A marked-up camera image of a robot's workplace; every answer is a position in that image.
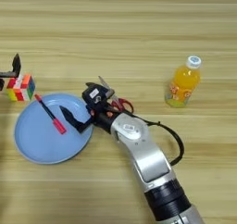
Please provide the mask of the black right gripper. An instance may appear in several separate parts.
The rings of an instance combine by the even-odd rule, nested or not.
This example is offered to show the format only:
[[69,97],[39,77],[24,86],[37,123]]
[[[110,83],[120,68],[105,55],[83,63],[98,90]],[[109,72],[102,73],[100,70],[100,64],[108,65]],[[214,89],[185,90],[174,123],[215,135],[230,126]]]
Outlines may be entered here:
[[[103,85],[93,82],[87,82],[86,86],[87,89],[84,91],[84,94],[88,95],[92,99],[94,99],[96,96],[109,99],[115,93],[113,89],[106,88]],[[60,109],[65,120],[79,133],[83,133],[92,123],[107,133],[110,133],[114,120],[121,114],[121,111],[114,108],[111,104],[106,103],[102,107],[90,108],[89,113],[92,117],[89,118],[85,123],[82,123],[76,120],[73,114],[67,108],[60,106]]]

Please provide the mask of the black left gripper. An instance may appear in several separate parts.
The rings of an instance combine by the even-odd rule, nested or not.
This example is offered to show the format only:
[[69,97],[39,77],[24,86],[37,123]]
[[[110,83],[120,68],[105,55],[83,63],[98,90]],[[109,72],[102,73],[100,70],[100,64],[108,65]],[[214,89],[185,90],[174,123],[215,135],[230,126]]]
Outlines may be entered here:
[[12,62],[13,70],[9,72],[0,72],[0,92],[3,90],[6,78],[17,78],[20,74],[21,63],[19,55],[15,55]]

